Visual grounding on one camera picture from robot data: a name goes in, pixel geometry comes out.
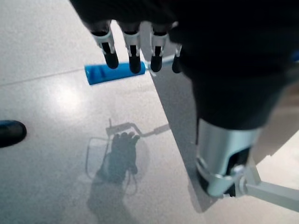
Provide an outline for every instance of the blue cylinder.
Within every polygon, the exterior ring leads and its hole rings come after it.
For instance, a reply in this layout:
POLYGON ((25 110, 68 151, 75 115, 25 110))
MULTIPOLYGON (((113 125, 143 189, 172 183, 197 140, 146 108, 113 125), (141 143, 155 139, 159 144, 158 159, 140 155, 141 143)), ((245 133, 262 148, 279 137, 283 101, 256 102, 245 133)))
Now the blue cylinder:
POLYGON ((121 78, 138 76, 145 73, 145 64, 141 62, 140 72, 131 72, 129 63, 120 63, 116 69, 109 68, 106 64, 86 65, 85 73, 90 85, 112 81, 121 78))

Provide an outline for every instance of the robotic hand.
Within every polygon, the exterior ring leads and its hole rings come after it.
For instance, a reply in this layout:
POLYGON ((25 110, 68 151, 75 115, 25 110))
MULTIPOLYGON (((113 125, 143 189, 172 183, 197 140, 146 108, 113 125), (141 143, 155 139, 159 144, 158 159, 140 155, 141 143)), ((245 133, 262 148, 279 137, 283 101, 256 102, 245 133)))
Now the robotic hand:
POLYGON ((175 71, 192 81, 199 122, 200 183, 219 197, 243 175, 249 153, 283 89, 297 80, 285 71, 299 48, 299 8, 284 2, 71 0, 105 55, 118 66, 110 21, 124 35, 132 72, 140 70, 139 25, 152 22, 151 69, 159 71, 169 33, 178 44, 175 71))

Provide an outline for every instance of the blue object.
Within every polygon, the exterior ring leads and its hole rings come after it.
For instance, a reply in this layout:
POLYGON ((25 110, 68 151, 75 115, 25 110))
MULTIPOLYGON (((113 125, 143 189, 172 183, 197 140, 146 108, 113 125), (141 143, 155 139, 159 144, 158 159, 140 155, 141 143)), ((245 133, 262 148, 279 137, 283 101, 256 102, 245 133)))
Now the blue object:
POLYGON ((90 85, 142 75, 145 70, 143 62, 141 62, 141 69, 137 74, 131 72, 129 63, 120 63, 116 69, 111 69, 106 64, 85 66, 86 77, 90 85))
POLYGON ((292 59, 295 62, 299 61, 299 51, 297 51, 293 54, 292 59))

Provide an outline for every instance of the black object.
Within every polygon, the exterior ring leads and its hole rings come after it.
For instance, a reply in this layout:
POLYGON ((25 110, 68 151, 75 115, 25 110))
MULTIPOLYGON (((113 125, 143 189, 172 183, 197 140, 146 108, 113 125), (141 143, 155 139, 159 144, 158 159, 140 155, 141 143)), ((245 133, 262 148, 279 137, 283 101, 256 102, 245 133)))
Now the black object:
POLYGON ((118 66, 118 58, 116 53, 106 53, 105 54, 106 63, 109 68, 116 69, 118 66))
POLYGON ((153 72, 158 72, 162 68, 162 57, 160 56, 152 56, 150 61, 150 69, 153 70, 153 72))
POLYGON ((174 56, 174 58, 173 58, 172 71, 174 73, 180 73, 181 72, 181 69, 179 67, 179 57, 177 57, 177 56, 174 56))
POLYGON ((139 56, 131 56, 129 57, 129 64, 131 72, 137 74, 141 70, 140 57, 139 56))
POLYGON ((22 141, 27 134, 24 124, 16 120, 0 121, 0 147, 7 147, 22 141))

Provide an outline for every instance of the black fingertip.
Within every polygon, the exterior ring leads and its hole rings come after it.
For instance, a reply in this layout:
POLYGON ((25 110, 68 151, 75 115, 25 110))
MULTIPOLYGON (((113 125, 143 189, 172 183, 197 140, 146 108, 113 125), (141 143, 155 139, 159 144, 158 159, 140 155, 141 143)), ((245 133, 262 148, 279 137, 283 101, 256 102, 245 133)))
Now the black fingertip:
POLYGON ((150 68, 153 72, 158 72, 162 68, 162 57, 160 56, 152 56, 150 61, 150 68))
POLYGON ((116 69, 118 66, 118 58, 116 53, 107 53, 105 54, 106 63, 109 68, 116 69))
POLYGON ((177 57, 177 56, 174 56, 174 58, 173 58, 172 71, 174 73, 180 73, 181 72, 181 68, 179 66, 179 57, 177 57))
POLYGON ((129 57, 129 64, 131 72, 137 74, 141 70, 140 57, 139 56, 131 56, 129 57))

